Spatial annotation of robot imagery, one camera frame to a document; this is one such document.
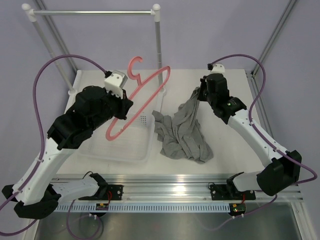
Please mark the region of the grey t shirt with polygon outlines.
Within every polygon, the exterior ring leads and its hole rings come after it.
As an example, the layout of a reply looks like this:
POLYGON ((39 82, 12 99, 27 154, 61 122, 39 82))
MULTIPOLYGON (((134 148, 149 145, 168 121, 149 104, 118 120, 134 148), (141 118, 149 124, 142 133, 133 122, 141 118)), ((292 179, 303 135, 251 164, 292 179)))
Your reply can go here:
POLYGON ((152 112, 154 132, 157 140, 162 143, 161 155, 172 160, 187 159, 198 164, 204 164, 214 157, 197 120, 199 92, 200 88, 195 88, 173 117, 155 110, 152 112))

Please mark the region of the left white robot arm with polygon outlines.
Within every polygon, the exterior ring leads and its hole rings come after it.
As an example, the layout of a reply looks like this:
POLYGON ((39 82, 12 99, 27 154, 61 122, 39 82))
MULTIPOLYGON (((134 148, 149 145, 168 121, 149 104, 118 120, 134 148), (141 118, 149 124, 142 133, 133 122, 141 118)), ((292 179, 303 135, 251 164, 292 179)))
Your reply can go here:
POLYGON ((63 184, 52 184, 51 180, 96 129, 114 117, 125 120, 133 102, 125 90, 116 95, 93 85, 77 93, 74 100, 49 128, 42 157, 35 159, 19 183, 2 189, 6 199, 16 202, 14 212, 19 218, 41 220, 64 202, 107 197, 108 183, 98 173, 63 184))

